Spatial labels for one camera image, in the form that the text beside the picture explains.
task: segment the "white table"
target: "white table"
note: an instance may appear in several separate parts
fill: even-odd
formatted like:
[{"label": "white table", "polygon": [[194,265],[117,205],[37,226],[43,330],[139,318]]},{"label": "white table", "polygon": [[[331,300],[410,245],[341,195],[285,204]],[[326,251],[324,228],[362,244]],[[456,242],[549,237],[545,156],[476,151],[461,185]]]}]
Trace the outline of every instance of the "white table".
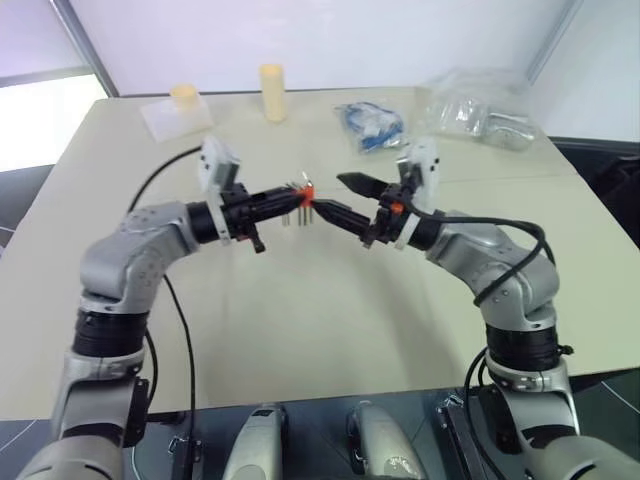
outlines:
[{"label": "white table", "polygon": [[[358,170],[395,180],[397,153],[356,154],[332,107],[379,102],[419,132],[423,101],[408,88],[292,93],[289,119],[272,125],[257,95],[207,100],[215,133],[243,160],[239,179],[250,191],[305,170],[318,196],[367,214],[375,201],[334,177]],[[138,114],[152,101],[94,105],[0,260],[0,419],[50,415],[84,250],[113,231],[154,168],[202,138],[154,143]],[[564,157],[547,139],[521,154],[446,139],[438,148],[442,209],[532,220],[547,231],[561,277],[561,342],[577,351],[571,373],[637,366],[640,255]],[[142,203],[200,200],[195,163],[166,171]],[[264,254],[248,242],[212,244],[170,269],[194,337],[199,408],[462,384],[485,336],[461,282],[416,251],[381,244],[367,251],[317,216],[306,228],[292,220],[287,228],[279,220],[259,226]],[[152,410],[186,409],[186,349],[164,286],[149,327],[160,357]]]}]

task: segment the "plastic bag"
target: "plastic bag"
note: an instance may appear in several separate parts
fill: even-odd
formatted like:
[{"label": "plastic bag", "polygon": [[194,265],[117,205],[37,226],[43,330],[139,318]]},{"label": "plastic bag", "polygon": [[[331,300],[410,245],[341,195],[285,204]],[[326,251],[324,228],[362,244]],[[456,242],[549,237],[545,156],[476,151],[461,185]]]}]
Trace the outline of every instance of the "plastic bag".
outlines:
[{"label": "plastic bag", "polygon": [[404,122],[396,112],[370,102],[349,103],[336,108],[344,127],[357,140],[360,151],[406,145]]},{"label": "plastic bag", "polygon": [[538,135],[528,115],[529,84],[507,70],[453,70],[429,83],[427,131],[525,150]]}]

